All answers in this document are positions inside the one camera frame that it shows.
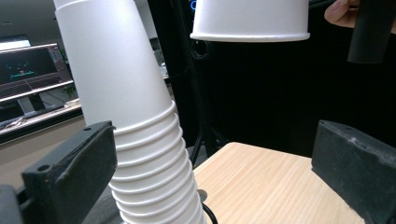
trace paper cup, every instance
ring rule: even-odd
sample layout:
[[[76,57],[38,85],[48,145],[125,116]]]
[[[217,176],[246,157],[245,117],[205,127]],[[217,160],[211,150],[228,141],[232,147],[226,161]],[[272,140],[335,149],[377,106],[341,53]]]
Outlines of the paper cup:
[[[199,0],[192,39],[281,42],[309,37],[309,0]]]

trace wooden table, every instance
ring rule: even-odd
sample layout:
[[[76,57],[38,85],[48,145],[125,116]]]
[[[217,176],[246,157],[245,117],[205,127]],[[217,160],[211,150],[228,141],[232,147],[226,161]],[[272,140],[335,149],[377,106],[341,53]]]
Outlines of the wooden table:
[[[230,143],[194,172],[219,224],[363,224],[311,168],[306,157]]]

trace hand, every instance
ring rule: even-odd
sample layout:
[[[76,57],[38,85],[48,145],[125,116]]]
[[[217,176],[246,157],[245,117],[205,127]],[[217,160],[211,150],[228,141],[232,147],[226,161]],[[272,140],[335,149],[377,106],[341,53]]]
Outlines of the hand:
[[[358,16],[359,0],[336,0],[324,12],[324,18],[334,25],[353,28]],[[396,34],[396,20],[391,32]]]

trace monitor screen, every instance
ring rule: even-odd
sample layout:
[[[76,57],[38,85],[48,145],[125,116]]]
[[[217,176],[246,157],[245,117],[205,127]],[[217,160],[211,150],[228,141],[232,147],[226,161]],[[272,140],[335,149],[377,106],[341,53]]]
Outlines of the monitor screen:
[[[30,47],[27,35],[13,35],[0,37],[0,50]]]
[[[0,102],[72,82],[57,44],[0,51]]]

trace stack of paper cups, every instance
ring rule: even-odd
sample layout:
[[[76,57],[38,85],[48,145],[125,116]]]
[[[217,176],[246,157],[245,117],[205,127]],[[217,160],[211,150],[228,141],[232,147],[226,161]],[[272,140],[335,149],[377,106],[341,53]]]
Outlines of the stack of paper cups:
[[[205,223],[176,105],[134,1],[54,3],[87,124],[117,128],[109,186],[123,220]]]

